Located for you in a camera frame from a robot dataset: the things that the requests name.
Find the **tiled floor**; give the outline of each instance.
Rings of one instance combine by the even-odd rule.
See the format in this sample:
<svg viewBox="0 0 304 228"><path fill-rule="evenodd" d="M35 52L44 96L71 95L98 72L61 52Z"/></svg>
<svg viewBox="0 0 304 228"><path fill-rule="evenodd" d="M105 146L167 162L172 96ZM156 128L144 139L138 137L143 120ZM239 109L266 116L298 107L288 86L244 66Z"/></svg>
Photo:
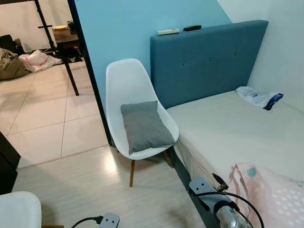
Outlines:
<svg viewBox="0 0 304 228"><path fill-rule="evenodd" d="M105 146L21 169L13 191L38 196L44 225L68 228L80 219L112 212L120 216L119 228L205 227L162 154L136 161L132 188L129 175L130 160ZM88 221L77 227L98 225Z"/></svg>
<svg viewBox="0 0 304 228"><path fill-rule="evenodd" d="M79 96L64 65L0 81L0 131L22 156L19 168L107 144L86 67L71 68Z"/></svg>

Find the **bed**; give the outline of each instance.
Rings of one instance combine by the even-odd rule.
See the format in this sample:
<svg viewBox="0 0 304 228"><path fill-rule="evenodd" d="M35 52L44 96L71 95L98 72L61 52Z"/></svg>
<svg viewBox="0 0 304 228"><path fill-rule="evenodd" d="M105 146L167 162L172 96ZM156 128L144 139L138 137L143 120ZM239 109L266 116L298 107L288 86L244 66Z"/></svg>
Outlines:
<svg viewBox="0 0 304 228"><path fill-rule="evenodd" d="M235 92L248 83L267 25L254 20L151 37L151 80L180 129L173 156L187 190L197 175L214 187L212 173L228 182L240 162L304 179L304 114L284 100L266 111ZM192 200L206 226L218 226Z"/></svg>

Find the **gray pillow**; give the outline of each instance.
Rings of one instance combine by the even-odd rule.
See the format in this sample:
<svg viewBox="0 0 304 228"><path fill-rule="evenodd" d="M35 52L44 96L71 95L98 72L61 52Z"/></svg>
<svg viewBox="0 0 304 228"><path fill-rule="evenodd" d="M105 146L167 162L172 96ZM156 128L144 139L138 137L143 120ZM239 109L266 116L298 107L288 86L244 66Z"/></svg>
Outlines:
<svg viewBox="0 0 304 228"><path fill-rule="evenodd" d="M121 106L129 154L175 143L157 112L157 101Z"/></svg>

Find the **black remote control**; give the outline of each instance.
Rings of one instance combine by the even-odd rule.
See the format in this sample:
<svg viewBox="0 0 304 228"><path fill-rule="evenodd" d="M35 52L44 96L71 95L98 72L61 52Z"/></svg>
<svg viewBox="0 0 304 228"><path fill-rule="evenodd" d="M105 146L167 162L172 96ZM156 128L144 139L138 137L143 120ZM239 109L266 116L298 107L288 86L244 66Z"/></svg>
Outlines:
<svg viewBox="0 0 304 228"><path fill-rule="evenodd" d="M192 25L184 27L184 31L192 31L192 30L198 30L201 28L201 25Z"/></svg>

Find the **blue headboard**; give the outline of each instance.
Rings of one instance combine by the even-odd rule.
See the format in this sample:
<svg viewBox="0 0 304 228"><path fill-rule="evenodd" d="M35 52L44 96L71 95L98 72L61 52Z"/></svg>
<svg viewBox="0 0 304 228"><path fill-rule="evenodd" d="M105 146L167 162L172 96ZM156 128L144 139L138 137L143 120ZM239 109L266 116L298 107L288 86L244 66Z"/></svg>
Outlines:
<svg viewBox="0 0 304 228"><path fill-rule="evenodd" d="M151 37L151 80L165 108L246 86L268 21Z"/></svg>

